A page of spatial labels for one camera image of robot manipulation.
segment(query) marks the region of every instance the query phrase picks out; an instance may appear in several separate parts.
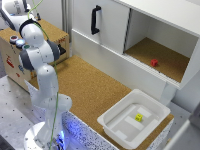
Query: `red block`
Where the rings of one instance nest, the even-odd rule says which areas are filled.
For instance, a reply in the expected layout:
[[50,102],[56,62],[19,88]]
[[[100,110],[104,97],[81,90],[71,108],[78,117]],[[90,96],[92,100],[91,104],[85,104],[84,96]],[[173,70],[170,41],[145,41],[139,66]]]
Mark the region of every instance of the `red block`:
[[157,60],[157,59],[152,59],[152,60],[151,60],[151,65],[152,65],[153,67],[155,67],[157,64],[158,64],[158,60]]

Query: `door handle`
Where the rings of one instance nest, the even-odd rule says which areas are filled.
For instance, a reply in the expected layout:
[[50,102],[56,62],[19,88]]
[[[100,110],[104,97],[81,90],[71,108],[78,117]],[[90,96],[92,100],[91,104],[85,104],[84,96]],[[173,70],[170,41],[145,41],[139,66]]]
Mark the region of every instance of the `door handle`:
[[96,17],[97,17],[96,12],[99,10],[101,10],[101,7],[98,5],[96,6],[96,8],[92,10],[92,25],[91,25],[92,35],[100,32],[100,30],[96,28]]

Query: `white plastic tub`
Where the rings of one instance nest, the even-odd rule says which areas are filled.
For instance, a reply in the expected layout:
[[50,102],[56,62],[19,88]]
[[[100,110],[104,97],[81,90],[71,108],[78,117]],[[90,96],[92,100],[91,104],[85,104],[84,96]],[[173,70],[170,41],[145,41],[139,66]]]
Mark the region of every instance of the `white plastic tub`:
[[[142,114],[141,122],[135,120]],[[140,90],[133,90],[98,118],[105,133],[126,149],[136,149],[169,115],[170,109]]]

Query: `yellow sponge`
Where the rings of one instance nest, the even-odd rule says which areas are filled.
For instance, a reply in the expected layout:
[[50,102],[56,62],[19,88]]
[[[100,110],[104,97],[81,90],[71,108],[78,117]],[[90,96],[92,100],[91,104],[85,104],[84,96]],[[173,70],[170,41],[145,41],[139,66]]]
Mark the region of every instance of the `yellow sponge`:
[[138,122],[141,122],[142,121],[142,117],[143,117],[143,115],[137,114],[136,117],[135,117],[135,120],[138,121]]

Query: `cardboard box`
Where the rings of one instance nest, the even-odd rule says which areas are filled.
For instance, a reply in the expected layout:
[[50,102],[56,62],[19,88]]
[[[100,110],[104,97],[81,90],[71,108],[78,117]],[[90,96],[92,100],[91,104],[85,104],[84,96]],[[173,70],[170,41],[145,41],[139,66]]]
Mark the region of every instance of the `cardboard box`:
[[[60,44],[66,50],[66,53],[61,55],[59,60],[57,60],[56,62],[60,63],[63,60],[69,58],[69,35],[45,20],[41,20],[39,21],[39,23],[48,34],[49,39],[55,42],[57,45]],[[0,31],[0,51],[6,74],[21,87],[28,91],[24,79],[29,81],[36,76],[36,73],[35,71],[30,72],[20,65],[19,53],[21,49],[16,48],[16,45],[12,45],[9,42],[10,36],[16,34],[17,33],[15,31],[12,31],[10,28]]]

